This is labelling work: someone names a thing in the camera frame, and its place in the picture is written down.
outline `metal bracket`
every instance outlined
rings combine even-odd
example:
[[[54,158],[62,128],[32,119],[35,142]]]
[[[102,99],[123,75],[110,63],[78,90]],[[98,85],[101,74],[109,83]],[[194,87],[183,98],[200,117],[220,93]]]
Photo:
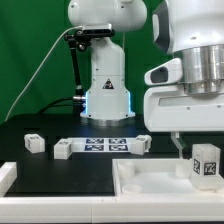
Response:
[[[187,147],[179,132],[171,132],[171,139],[179,150],[179,156],[183,159],[183,149]]]

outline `white box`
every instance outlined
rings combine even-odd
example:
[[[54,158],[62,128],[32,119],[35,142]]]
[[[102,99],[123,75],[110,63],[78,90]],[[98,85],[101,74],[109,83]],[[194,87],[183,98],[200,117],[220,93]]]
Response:
[[[220,151],[212,144],[193,145],[191,182],[196,188],[218,188]]]
[[[139,135],[131,143],[131,153],[144,155],[151,148],[152,138],[149,135]]]
[[[24,136],[25,147],[31,153],[45,152],[45,140],[37,134],[28,134]]]
[[[54,146],[54,159],[68,159],[72,154],[72,143],[72,139],[61,139]]]

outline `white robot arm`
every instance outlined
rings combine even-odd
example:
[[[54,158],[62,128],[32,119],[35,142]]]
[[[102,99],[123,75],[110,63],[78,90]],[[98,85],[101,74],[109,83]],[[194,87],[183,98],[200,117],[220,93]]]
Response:
[[[140,29],[147,18],[142,0],[71,0],[71,23],[80,26],[81,35],[107,34],[112,29],[128,32]],[[100,126],[114,126],[134,117],[130,93],[125,88],[125,54],[110,38],[91,40],[92,85],[86,93],[84,121]]]
[[[154,42],[174,59],[145,75],[150,131],[224,130],[223,21],[223,0],[165,0],[154,11]]]

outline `green backdrop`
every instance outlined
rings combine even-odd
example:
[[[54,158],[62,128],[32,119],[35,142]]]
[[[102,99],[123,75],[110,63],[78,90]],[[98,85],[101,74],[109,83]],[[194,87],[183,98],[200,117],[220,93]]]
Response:
[[[142,30],[126,34],[126,87],[132,93],[132,109],[143,112],[147,90],[144,74],[168,57],[153,45],[152,11],[161,0],[145,0],[148,19]],[[45,57],[58,36],[71,27],[69,0],[1,0],[0,4],[0,122]],[[113,41],[121,43],[117,33]],[[78,54],[82,83],[90,87],[90,51]],[[74,76],[70,52],[62,40],[44,65],[12,115],[36,113],[61,97],[73,96]],[[58,108],[49,113],[71,113]]]

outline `black tabletop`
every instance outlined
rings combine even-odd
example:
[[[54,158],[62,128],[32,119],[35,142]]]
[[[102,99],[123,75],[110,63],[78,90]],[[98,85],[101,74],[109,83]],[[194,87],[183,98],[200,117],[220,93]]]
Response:
[[[44,153],[32,154],[24,145],[25,134],[39,134],[46,141]],[[150,153],[73,153],[69,160],[54,160],[53,147],[61,138],[135,138],[152,136]],[[6,196],[113,196],[112,159],[177,158],[170,133],[149,133],[143,117],[121,127],[97,127],[81,123],[73,115],[18,115],[0,126],[0,166],[17,162],[18,177]],[[186,158],[192,144],[212,143],[223,148],[223,133],[187,133]]]

